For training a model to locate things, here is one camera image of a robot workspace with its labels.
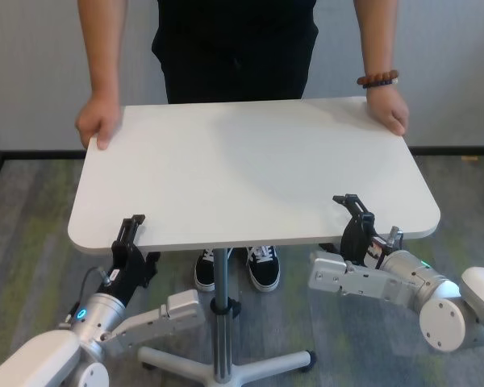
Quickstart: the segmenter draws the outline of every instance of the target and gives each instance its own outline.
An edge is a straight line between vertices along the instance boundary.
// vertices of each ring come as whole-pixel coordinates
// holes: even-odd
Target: cable
[[[378,258],[377,265],[374,267],[375,269],[377,269],[377,270],[380,269],[380,266],[382,266],[382,264],[384,262],[384,258],[386,258],[386,253],[384,251],[382,251],[382,253],[380,254],[380,258]]]
[[[81,290],[79,291],[79,298],[75,302],[75,304],[73,304],[72,309],[70,309],[70,312],[68,312],[68,314],[66,315],[65,323],[69,323],[70,320],[73,318],[73,316],[76,314],[77,309],[79,309],[79,306],[81,305],[81,302],[82,302],[82,295],[84,293],[86,281],[88,280],[88,276],[90,275],[90,273],[93,271],[96,271],[100,275],[104,286],[109,286],[111,284],[110,278],[107,276],[106,272],[101,266],[94,266],[93,268],[89,268],[86,274],[84,275],[84,277],[82,278]]]

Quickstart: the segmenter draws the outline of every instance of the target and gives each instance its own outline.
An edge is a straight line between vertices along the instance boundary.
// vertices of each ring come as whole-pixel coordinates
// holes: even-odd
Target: black and white sneaker
[[[227,258],[231,255],[233,249],[227,251]],[[203,292],[213,292],[215,282],[213,277],[213,249],[203,250],[195,262],[194,270],[195,286]]]
[[[280,261],[274,246],[247,248],[249,276],[261,292],[272,292],[280,281]]]

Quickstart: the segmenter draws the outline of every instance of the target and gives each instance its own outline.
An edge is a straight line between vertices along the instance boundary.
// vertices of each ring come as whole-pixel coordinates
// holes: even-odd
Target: gray carpet
[[[407,247],[458,281],[469,266],[484,266],[484,157],[416,160],[441,208],[441,222],[433,235],[409,241]],[[110,257],[81,254],[66,234],[81,167],[74,160],[11,161],[0,174],[0,363],[66,315],[89,266],[109,266]],[[234,326],[235,362],[303,349],[315,349],[319,357],[308,374],[294,372],[251,385],[484,386],[484,347],[442,354],[424,342],[418,319],[408,310],[309,290],[312,248],[279,249],[282,280],[270,294],[252,288],[243,259],[230,259],[230,293],[243,304]],[[164,254],[160,272],[149,289],[137,292],[129,314],[159,307],[171,293],[190,289],[197,253]],[[96,286],[90,284],[86,292]],[[206,306],[211,295],[201,299]],[[209,362],[210,337],[206,325],[150,344]],[[108,360],[106,366],[112,386],[196,385],[144,370],[134,354]]]

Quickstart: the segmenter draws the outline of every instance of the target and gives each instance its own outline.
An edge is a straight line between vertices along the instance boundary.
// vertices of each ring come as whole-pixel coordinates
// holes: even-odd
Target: black pants
[[[159,0],[152,51],[169,103],[301,98],[315,0]]]

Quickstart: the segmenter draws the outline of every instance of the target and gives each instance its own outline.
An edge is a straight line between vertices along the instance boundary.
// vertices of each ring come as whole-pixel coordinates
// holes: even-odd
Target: wall
[[[351,0],[318,0],[306,98],[361,94]],[[154,0],[135,0],[123,51],[123,103],[165,103],[150,52]],[[396,67],[410,145],[484,145],[484,0],[401,2]],[[79,149],[73,120],[89,95],[75,0],[0,0],[0,149]]]

